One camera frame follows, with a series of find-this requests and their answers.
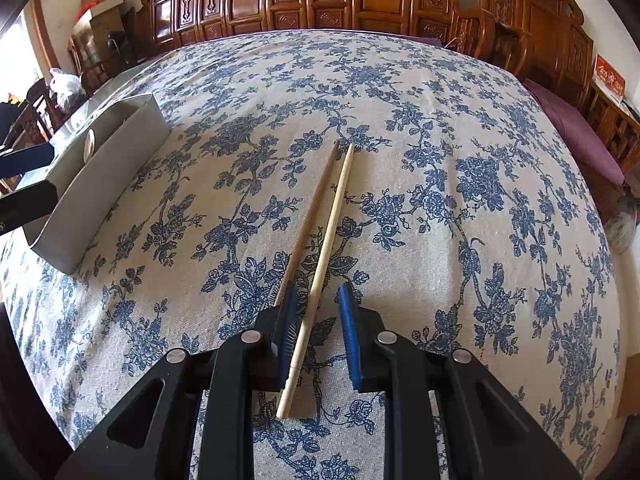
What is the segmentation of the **blue floral tablecloth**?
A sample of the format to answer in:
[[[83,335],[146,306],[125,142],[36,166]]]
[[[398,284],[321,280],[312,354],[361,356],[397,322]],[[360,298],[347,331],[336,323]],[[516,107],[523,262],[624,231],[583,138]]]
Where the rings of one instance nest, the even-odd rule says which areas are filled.
[[[471,350],[578,472],[604,454],[620,382],[611,253],[588,186],[511,74],[363,32],[263,32],[171,52],[107,93],[154,96],[170,133],[77,270],[22,232],[1,289],[26,370],[71,445],[169,349],[218,347],[276,300],[295,246],[308,292],[355,153],[292,416],[258,396],[256,472],[378,479],[383,399],[349,383],[338,286],[422,350]]]

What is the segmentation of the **grey metal tray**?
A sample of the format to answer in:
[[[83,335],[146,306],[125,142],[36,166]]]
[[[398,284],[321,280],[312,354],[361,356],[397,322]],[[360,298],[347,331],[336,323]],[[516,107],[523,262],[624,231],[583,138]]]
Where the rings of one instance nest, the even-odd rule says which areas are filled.
[[[96,151],[85,164],[90,128]],[[58,190],[53,211],[23,226],[29,249],[56,270],[73,273],[107,213],[168,134],[156,99],[142,94],[110,105],[74,136],[55,143],[52,164],[27,179],[48,180]]]

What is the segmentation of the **stacked cardboard boxes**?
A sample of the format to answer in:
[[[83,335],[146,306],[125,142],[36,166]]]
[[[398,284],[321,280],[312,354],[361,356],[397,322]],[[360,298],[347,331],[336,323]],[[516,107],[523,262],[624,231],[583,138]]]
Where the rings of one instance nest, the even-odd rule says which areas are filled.
[[[67,48],[77,75],[114,58],[126,44],[127,33],[122,22],[124,3],[125,0],[81,0]]]

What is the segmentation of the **red gift box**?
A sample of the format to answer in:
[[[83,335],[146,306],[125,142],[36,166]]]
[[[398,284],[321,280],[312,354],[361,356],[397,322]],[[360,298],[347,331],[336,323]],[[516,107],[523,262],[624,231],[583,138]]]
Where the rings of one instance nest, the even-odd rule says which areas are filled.
[[[626,79],[600,53],[596,55],[593,80],[616,100],[623,99],[626,91]]]

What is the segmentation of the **white plastic bag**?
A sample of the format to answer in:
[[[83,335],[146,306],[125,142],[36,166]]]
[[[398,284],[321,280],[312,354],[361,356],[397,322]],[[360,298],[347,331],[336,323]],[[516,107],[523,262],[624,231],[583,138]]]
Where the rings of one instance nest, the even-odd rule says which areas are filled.
[[[77,75],[65,73],[57,67],[50,69],[50,75],[50,89],[55,94],[61,110],[71,113],[85,102],[87,93]]]

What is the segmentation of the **brown wooden chopstick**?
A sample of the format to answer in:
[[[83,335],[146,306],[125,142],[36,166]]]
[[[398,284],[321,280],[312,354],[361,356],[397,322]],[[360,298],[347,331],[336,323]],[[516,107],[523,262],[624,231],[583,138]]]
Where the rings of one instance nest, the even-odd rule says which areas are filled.
[[[330,151],[329,157],[326,160],[326,164],[324,165],[322,174],[316,185],[316,188],[314,189],[314,195],[311,197],[310,205],[307,210],[304,221],[302,223],[302,226],[298,230],[298,234],[296,237],[295,245],[293,247],[291,258],[290,260],[288,260],[288,265],[286,266],[276,300],[274,300],[274,303],[273,303],[275,307],[280,306],[282,304],[283,298],[285,296],[286,286],[288,286],[288,283],[292,280],[295,274],[295,271],[299,265],[300,255],[302,254],[303,249],[305,247],[305,243],[306,243],[307,236],[309,235],[309,231],[314,225],[314,219],[318,214],[318,210],[323,200],[324,189],[328,185],[328,182],[331,177],[332,165],[335,160],[337,148],[338,148],[338,143],[335,142],[333,144],[332,150]]]

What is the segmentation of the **dark wooden dining chair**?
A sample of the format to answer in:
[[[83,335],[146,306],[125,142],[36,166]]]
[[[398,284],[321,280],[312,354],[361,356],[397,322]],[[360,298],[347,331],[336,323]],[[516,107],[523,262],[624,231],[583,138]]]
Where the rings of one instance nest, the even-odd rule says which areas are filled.
[[[1,148],[17,150],[49,142],[64,124],[64,114],[43,78],[28,89],[26,98],[17,109],[20,114],[9,124]]]

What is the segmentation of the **pale bamboo chopstick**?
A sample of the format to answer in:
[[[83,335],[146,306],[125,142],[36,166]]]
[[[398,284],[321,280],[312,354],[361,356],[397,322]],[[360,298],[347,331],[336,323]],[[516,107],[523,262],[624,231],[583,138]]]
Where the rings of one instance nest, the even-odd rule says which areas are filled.
[[[328,270],[331,259],[331,250],[337,230],[337,223],[341,217],[343,200],[346,192],[346,186],[349,180],[350,170],[352,169],[352,161],[355,155],[355,145],[350,144],[346,152],[343,167],[341,169],[340,178],[337,182],[336,192],[332,203],[331,212],[328,223],[326,224],[326,235],[324,236],[320,255],[316,270],[314,271],[314,279],[308,294],[307,307],[305,316],[297,335],[295,348],[292,355],[290,370],[288,371],[288,379],[286,380],[282,391],[280,402],[277,410],[278,419],[288,419],[295,396],[295,390],[299,378],[300,371],[304,364],[304,357],[308,347],[309,338],[312,328],[314,327],[314,318],[316,317],[318,304],[322,294],[326,271]]]

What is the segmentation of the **grey fluffy duster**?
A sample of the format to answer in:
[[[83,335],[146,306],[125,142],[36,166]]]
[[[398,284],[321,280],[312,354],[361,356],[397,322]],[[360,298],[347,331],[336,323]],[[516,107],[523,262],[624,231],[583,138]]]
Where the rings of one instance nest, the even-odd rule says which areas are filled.
[[[604,225],[606,240],[614,252],[621,254],[634,241],[639,224],[639,200],[626,195],[617,203],[616,213]]]

